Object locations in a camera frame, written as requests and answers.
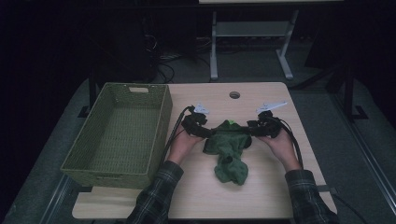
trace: plaid shirt sleeve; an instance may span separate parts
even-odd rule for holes
[[[285,174],[298,224],[339,223],[338,216],[321,199],[312,172],[293,170]]]
[[[136,199],[136,206],[126,223],[167,223],[172,195],[183,175],[175,163],[166,161],[154,181]]]

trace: green towel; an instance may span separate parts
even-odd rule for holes
[[[231,120],[225,120],[217,130],[206,140],[204,153],[219,155],[215,174],[222,183],[233,181],[243,185],[248,177],[248,166],[241,161],[241,155],[243,149],[250,146],[251,137]]]

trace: wicker basket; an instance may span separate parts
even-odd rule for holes
[[[171,113],[167,85],[107,83],[62,172],[82,186],[146,187],[162,163]]]

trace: human arm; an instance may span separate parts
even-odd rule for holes
[[[258,138],[268,144],[285,168],[296,223],[339,223],[338,216],[321,199],[312,173],[302,169],[286,131],[281,130],[276,138]]]
[[[126,223],[167,223],[169,207],[177,182],[183,175],[180,164],[203,138],[188,135],[180,126],[167,160],[153,182],[140,192]]]

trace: hand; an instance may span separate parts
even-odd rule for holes
[[[202,140],[204,140],[204,138],[189,135],[184,131],[183,127],[179,125],[176,130],[176,137],[171,145],[168,160],[180,165],[184,158],[189,155],[195,144]]]
[[[276,138],[270,138],[267,136],[258,136],[258,139],[266,143],[274,153],[274,155],[282,162],[286,172],[290,170],[302,169],[300,163],[294,154],[294,147],[289,134],[285,130],[281,129],[279,135]]]

